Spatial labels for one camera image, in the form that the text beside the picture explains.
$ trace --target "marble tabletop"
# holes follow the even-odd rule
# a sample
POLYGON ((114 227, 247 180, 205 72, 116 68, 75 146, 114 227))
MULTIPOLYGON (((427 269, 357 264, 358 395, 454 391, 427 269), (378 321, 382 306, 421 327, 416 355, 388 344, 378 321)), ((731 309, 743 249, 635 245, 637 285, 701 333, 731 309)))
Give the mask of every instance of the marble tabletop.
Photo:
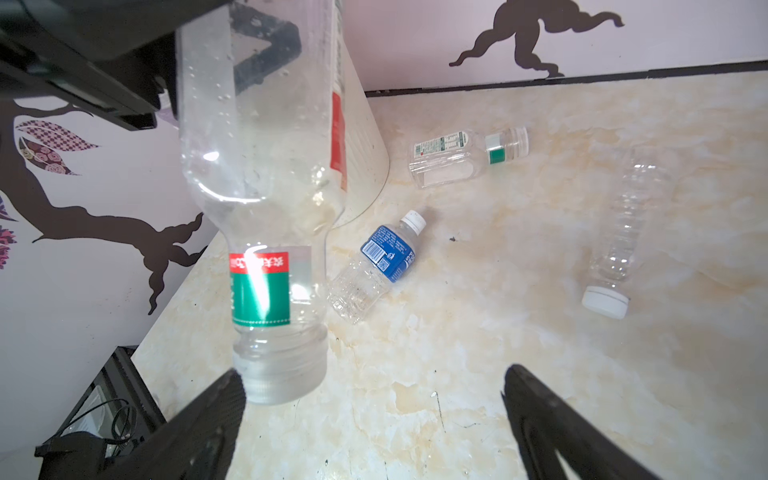
MULTIPOLYGON (((415 264, 363 323, 332 312, 323 384, 248 405, 227 478, 526 478, 499 396, 527 366, 662 478, 768 471, 768 72, 370 100, 387 184, 328 238, 335 276, 381 223, 422 212, 415 264), (525 125, 531 154, 418 190, 411 145, 525 125), (584 277, 613 146, 685 152, 618 321, 584 277)), ((219 235, 133 360, 173 417, 232 366, 219 235)))

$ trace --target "wall decal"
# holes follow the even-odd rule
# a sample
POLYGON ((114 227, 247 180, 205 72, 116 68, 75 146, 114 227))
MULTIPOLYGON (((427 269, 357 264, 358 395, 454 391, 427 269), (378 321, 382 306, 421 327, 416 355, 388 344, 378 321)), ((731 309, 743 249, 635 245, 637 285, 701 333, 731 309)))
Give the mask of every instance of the wall decal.
POLYGON ((573 30, 576 33, 589 31, 603 22, 612 20, 617 27, 623 27, 621 16, 613 12, 600 12, 596 15, 579 11, 579 6, 571 0, 507 0, 496 11, 493 28, 478 35, 472 50, 463 51, 456 61, 449 63, 458 67, 470 57, 478 58, 488 51, 497 41, 515 36, 515 63, 522 68, 546 70, 548 78, 564 77, 554 63, 543 63, 533 53, 541 33, 538 21, 544 22, 544 30, 560 33, 573 30))
MULTIPOLYGON (((149 223, 136 218, 94 216, 79 206, 54 207, 35 173, 27 168, 27 162, 47 171, 41 172, 42 175, 72 174, 54 150, 82 151, 97 145, 51 121, 25 121, 14 127, 14 119, 19 115, 47 118, 73 111, 83 110, 74 105, 47 111, 25 108, 14 101, 0 103, 0 192, 21 217, 42 233, 32 243, 39 240, 95 238, 125 243, 139 250, 144 257, 144 266, 151 271, 149 286, 152 295, 149 298, 148 313, 151 315, 157 308, 157 297, 165 288, 163 275, 169 262, 192 266, 205 251, 203 248, 197 253, 189 254, 184 248, 176 245, 187 242, 192 233, 200 228, 203 214, 198 214, 190 223, 166 227, 158 232, 149 223), (20 139, 17 146, 14 142, 14 128, 41 143, 20 139)), ((8 217, 2 199, 0 218, 13 220, 8 217)), ((8 245, 18 241, 18 238, 15 240, 13 232, 0 227, 0 269, 8 261, 8 245)))

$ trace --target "black baseboard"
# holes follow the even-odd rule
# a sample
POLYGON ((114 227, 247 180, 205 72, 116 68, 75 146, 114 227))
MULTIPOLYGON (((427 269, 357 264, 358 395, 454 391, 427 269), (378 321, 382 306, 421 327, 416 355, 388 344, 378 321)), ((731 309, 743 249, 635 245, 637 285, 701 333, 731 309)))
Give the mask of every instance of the black baseboard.
POLYGON ((637 80, 638 78, 686 77, 691 75, 712 75, 739 71, 768 70, 768 60, 701 65, 700 67, 662 68, 660 70, 631 71, 628 73, 592 75, 588 77, 539 78, 536 80, 506 81, 496 84, 465 85, 463 87, 400 88, 395 90, 371 90, 366 97, 392 97, 395 95, 431 94, 443 91, 488 90, 492 88, 536 87, 539 85, 585 84, 598 81, 637 80))

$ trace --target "bottle without label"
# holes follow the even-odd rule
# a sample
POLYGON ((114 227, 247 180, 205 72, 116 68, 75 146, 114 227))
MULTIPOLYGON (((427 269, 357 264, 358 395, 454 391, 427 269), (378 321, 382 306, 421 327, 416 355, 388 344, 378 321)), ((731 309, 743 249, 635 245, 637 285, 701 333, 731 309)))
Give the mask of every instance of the bottle without label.
POLYGON ((343 319, 359 322, 413 264, 426 221, 411 210, 400 223, 382 225, 331 283, 328 300, 343 319))
POLYGON ((669 151, 640 147, 626 151, 626 162, 608 204, 590 277, 581 304, 615 319, 627 314, 629 297, 622 284, 639 266, 637 248, 648 241, 654 219, 661 216, 676 183, 677 159, 669 151))
POLYGON ((528 155, 525 127, 490 135, 464 130, 413 146, 409 168, 421 188, 477 177, 486 165, 528 155))
POLYGON ((339 5, 238 0, 177 36, 184 176, 227 239, 233 363, 259 404, 326 374, 325 241, 346 185, 339 5))

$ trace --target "red label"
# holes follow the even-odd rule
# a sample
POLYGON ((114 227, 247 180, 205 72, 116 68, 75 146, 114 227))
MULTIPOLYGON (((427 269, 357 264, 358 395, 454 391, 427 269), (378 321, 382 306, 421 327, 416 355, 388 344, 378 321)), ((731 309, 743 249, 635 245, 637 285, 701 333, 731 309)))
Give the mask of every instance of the red label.
POLYGON ((333 92, 333 123, 331 127, 331 168, 341 172, 341 189, 346 191, 346 144, 344 141, 344 112, 341 97, 333 92))
POLYGON ((230 272, 284 273, 288 271, 288 253, 230 253, 230 272))

